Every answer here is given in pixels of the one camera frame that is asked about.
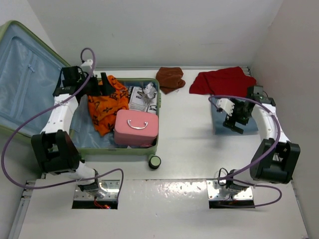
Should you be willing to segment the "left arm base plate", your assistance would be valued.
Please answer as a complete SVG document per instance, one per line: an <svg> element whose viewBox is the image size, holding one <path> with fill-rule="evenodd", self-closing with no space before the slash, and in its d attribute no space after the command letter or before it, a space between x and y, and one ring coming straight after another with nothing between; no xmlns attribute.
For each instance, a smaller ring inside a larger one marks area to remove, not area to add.
<svg viewBox="0 0 319 239"><path fill-rule="evenodd" d="M88 185L77 185L74 201L115 201L120 188L120 180L100 180Z"/></svg>

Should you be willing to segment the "red garment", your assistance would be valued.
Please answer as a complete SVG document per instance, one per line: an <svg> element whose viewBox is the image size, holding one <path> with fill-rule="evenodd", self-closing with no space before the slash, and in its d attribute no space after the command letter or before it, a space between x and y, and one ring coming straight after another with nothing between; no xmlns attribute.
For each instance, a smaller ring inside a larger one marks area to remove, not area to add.
<svg viewBox="0 0 319 239"><path fill-rule="evenodd" d="M189 93L245 97L247 89L256 84L255 78L245 75L240 67L231 67L200 72L190 86Z"/></svg>

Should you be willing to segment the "pink cosmetic case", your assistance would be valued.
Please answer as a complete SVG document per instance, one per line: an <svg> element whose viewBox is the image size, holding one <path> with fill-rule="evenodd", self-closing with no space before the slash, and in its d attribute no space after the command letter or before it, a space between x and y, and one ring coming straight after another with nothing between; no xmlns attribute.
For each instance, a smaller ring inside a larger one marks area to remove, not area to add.
<svg viewBox="0 0 319 239"><path fill-rule="evenodd" d="M159 133L156 114L135 110L119 110L114 128L114 140L118 145L150 146Z"/></svg>

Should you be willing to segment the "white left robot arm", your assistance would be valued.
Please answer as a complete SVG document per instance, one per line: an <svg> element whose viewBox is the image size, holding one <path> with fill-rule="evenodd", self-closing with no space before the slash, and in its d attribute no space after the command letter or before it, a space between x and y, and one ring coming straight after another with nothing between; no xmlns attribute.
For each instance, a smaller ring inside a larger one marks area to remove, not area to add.
<svg viewBox="0 0 319 239"><path fill-rule="evenodd" d="M62 68L53 92L55 109L41 133L31 138L35 157L43 172L75 180L82 192L95 199L107 195L107 184L97 178L95 169L86 166L69 136L69 130L84 95L106 96L115 92L105 73L101 78L102 81L98 82L96 76L89 76L78 66Z"/></svg>

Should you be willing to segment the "orange patterned plush garment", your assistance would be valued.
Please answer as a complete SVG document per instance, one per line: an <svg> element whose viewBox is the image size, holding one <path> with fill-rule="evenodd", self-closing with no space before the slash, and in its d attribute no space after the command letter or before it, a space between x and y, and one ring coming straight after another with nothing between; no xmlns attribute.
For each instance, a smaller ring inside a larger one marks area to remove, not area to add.
<svg viewBox="0 0 319 239"><path fill-rule="evenodd" d="M128 89L112 75L107 79L115 90L114 93L108 96L87 96L89 115L100 136L105 136L114 129L119 110L129 109Z"/></svg>

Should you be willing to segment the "brown cloth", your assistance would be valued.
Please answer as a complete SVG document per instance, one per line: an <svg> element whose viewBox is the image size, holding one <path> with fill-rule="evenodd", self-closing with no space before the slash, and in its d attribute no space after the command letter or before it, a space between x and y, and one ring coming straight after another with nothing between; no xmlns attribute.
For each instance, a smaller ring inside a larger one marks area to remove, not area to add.
<svg viewBox="0 0 319 239"><path fill-rule="evenodd" d="M160 67L156 74L160 90L164 94L169 94L185 86L183 71L180 67Z"/></svg>

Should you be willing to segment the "green hardshell suitcase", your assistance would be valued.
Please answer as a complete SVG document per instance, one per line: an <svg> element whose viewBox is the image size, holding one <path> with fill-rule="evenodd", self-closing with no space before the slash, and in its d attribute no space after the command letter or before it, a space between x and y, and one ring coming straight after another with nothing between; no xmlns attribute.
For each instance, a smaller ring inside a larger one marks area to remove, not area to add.
<svg viewBox="0 0 319 239"><path fill-rule="evenodd" d="M0 132L30 142L46 125L54 103L60 71L68 63L22 23L11 20L0 27ZM94 130L81 99L69 135L82 154L156 155L158 142L149 147L122 146L113 133Z"/></svg>

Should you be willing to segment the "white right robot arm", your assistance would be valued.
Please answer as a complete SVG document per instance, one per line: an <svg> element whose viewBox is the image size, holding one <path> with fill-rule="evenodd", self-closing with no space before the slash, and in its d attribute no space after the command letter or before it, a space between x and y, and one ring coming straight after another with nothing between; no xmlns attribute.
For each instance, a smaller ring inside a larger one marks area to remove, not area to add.
<svg viewBox="0 0 319 239"><path fill-rule="evenodd" d="M219 97L216 105L226 113L223 126L242 134L237 124L246 125L250 119L256 123L260 145L251 163L242 169L229 171L221 180L221 188L229 194L247 190L260 182L288 184L301 152L300 146L291 142L282 130L273 98L265 96L263 87L252 86L246 97Z"/></svg>

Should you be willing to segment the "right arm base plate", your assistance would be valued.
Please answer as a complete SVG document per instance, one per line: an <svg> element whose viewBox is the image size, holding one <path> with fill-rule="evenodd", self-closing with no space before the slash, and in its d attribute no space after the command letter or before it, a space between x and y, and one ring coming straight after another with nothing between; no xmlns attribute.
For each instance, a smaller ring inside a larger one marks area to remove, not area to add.
<svg viewBox="0 0 319 239"><path fill-rule="evenodd" d="M231 202L231 201L253 201L253 193L250 187L236 186L226 188L219 185L217 180L206 180L209 201Z"/></svg>

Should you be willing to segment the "newspaper print garment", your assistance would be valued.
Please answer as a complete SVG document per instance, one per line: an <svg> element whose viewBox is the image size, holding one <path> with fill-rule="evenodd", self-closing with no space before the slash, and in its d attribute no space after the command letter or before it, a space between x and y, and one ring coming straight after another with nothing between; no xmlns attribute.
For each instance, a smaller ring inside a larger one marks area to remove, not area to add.
<svg viewBox="0 0 319 239"><path fill-rule="evenodd" d="M153 83L145 87L128 87L129 109L139 112L158 114L158 91Z"/></svg>

